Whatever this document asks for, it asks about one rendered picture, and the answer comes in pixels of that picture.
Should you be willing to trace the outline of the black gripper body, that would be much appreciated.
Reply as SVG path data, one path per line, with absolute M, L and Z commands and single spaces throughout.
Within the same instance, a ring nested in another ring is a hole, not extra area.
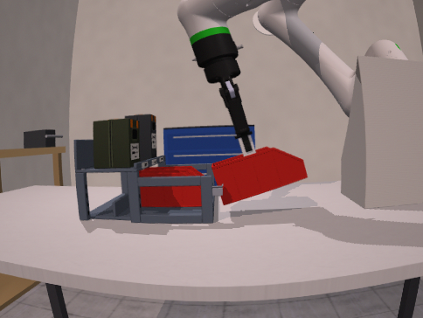
M 211 84 L 219 82 L 224 91 L 227 89 L 226 82 L 230 80 L 232 87 L 234 87 L 232 79 L 240 75 L 236 59 L 223 59 L 211 63 L 205 67 L 204 71 L 207 81 Z

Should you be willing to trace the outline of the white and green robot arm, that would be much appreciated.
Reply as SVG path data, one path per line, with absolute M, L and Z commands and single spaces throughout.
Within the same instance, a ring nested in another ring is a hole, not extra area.
M 330 50 L 301 20 L 298 10 L 306 0 L 182 0 L 177 16 L 187 32 L 198 67 L 205 68 L 223 59 L 236 59 L 238 49 L 227 20 L 257 8 L 261 26 L 271 32 L 317 74 L 350 118 L 355 73 Z M 406 55 L 390 40 L 373 43 L 365 56 L 405 59 Z

